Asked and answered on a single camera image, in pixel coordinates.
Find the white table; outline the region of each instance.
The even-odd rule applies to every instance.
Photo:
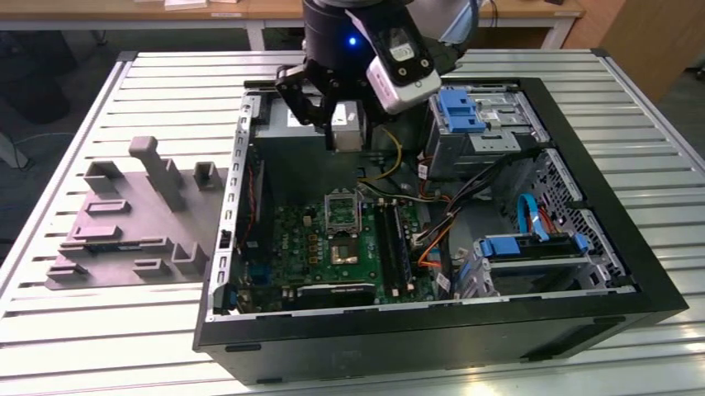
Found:
[[[566,361],[296,383],[247,390],[192,352],[200,284],[51,291],[44,273],[87,185],[89,161],[133,136],[160,139],[177,166],[229,163],[243,82],[298,52],[139,54],[116,64],[0,270],[0,394],[578,395],[705,392],[705,173],[673,127],[610,59],[587,51],[482,50],[466,76],[545,80],[690,309]]]

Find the black cable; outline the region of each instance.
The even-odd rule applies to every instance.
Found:
[[[29,170],[29,168],[32,167],[32,165],[35,165],[35,164],[32,163],[32,160],[29,158],[27,158],[27,162],[24,163],[24,166],[20,167],[20,156],[17,154],[17,145],[14,144],[14,139],[12,139],[12,135],[10,134],[4,134],[4,135],[8,137],[9,144],[12,144],[12,152],[13,152],[13,155],[14,155],[16,170],[20,171],[20,172],[27,172]]]
[[[472,40],[472,35],[476,32],[476,28],[480,25],[480,8],[476,5],[479,0],[468,0],[470,2],[470,30],[464,40],[460,44],[452,45],[451,48],[456,51],[456,57],[462,58],[464,53],[470,48],[470,41]]]
[[[404,193],[404,190],[400,188],[400,185],[399,183],[392,179],[392,175],[396,173],[396,171],[399,171],[399,168],[400,167],[396,167],[396,169],[394,169],[394,172],[391,172],[388,175],[386,175],[382,179],[378,179],[378,180],[386,180],[387,183],[394,187],[394,189],[399,192],[399,194],[403,194]],[[380,164],[379,166],[379,172],[380,174],[383,174],[386,172],[384,170],[384,165]]]
[[[506,165],[510,165],[514,161],[518,161],[525,158],[537,156],[543,150],[543,147],[529,148],[525,151],[518,153],[505,154],[497,161],[494,161],[482,171],[467,180],[464,185],[458,190],[458,193],[452,196],[448,204],[443,210],[443,218],[438,224],[424,231],[418,237],[416,240],[428,238],[436,231],[443,229],[447,223],[455,218],[456,214],[460,212],[464,203],[468,199],[472,198],[472,195],[484,190],[494,179],[499,176],[501,170]]]
[[[499,12],[497,11],[497,3],[494,0],[488,0],[492,5],[492,20],[488,22],[488,27],[497,27],[499,25]]]

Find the wire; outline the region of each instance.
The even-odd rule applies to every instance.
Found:
[[[428,196],[428,195],[426,195],[426,193],[424,193],[424,190],[426,190],[424,188],[426,188],[426,183],[427,183],[427,182],[428,182],[428,181],[424,179],[424,180],[422,180],[422,182],[418,184],[418,196],[420,196],[422,198],[426,198],[427,200],[431,200],[431,199],[435,199],[435,197],[434,197],[434,196]],[[443,200],[443,201],[446,201],[446,202],[450,202],[450,197],[448,197],[448,196],[440,196],[439,198],[440,198],[440,200]]]
[[[543,221],[546,222],[546,228],[549,229],[549,232],[557,233],[558,229],[557,229],[555,223],[553,223],[551,217],[549,216],[549,212],[546,211],[546,208],[543,206],[538,208],[538,213],[541,214],[541,217],[543,218]]]
[[[420,262],[418,266],[434,266],[435,268],[440,268],[439,262]]]
[[[63,136],[63,135],[75,136],[76,134],[69,134],[68,132],[59,132],[56,134],[36,134],[35,136],[29,136],[24,139],[17,140],[14,144],[22,144],[24,142],[28,142],[29,140],[35,140],[37,138],[45,138],[48,136]]]
[[[384,173],[386,170],[384,170],[384,165],[382,164],[379,166],[379,173]],[[391,185],[391,187],[394,187],[394,189],[400,193],[403,194],[404,193],[404,190],[400,188],[400,185],[399,183],[392,179],[392,175],[388,175],[387,178],[384,178],[384,180],[387,181],[387,183]]]
[[[448,233],[451,227],[452,227],[452,223],[450,223],[448,226],[444,228],[444,230],[438,234],[438,236],[436,236],[435,239],[432,240],[431,244],[428,245],[428,247],[427,247],[426,250],[423,251],[423,254],[422,254],[420,257],[418,258],[418,265],[419,265],[419,266],[420,266],[420,264],[424,262],[424,259],[426,259],[426,257],[428,256],[428,253],[431,252],[432,247],[438,245],[438,242],[440,242],[440,239],[442,239],[443,236]]]
[[[372,186],[366,181],[359,181],[358,183],[366,186],[378,196],[386,196],[387,198],[399,198],[400,200],[412,200],[414,202],[424,202],[424,203],[436,202],[436,200],[416,198],[415,196],[406,196],[403,194],[391,194],[388,192],[382,191],[379,188]]]
[[[499,25],[499,12],[497,11],[497,3],[494,0],[488,0],[492,5],[492,20],[488,23],[488,27],[497,27]]]
[[[374,181],[374,180],[383,179],[384,177],[387,177],[388,175],[391,175],[391,174],[396,171],[396,168],[398,168],[399,165],[400,165],[402,147],[400,147],[399,140],[396,139],[396,137],[395,137],[394,134],[388,131],[387,128],[382,128],[382,130],[387,133],[388,138],[392,140],[394,145],[396,146],[396,162],[394,163],[394,165],[392,165],[392,167],[388,169],[388,171],[386,171],[386,172],[382,173],[380,175],[376,175],[376,176],[374,176],[374,177],[360,177],[360,178],[358,179],[360,182],[371,182],[371,181]]]
[[[472,40],[472,35],[475,35],[476,28],[480,25],[480,7],[479,3],[480,0],[468,0],[470,3],[470,29],[467,32],[467,35],[464,36],[464,40],[460,44],[452,45],[451,48],[456,52],[456,57],[462,58],[464,53],[467,52],[470,48],[470,41]]]
[[[4,136],[6,136],[6,138],[9,140],[9,144],[12,144],[12,153],[13,153],[13,156],[14,156],[14,169],[17,171],[25,173],[29,170],[29,168],[32,167],[32,165],[35,165],[35,163],[32,162],[31,158],[27,158],[27,162],[24,163],[24,166],[22,167],[20,166],[20,154],[17,153],[17,143],[16,143],[14,139],[12,139],[12,135],[10,134],[5,134]]]

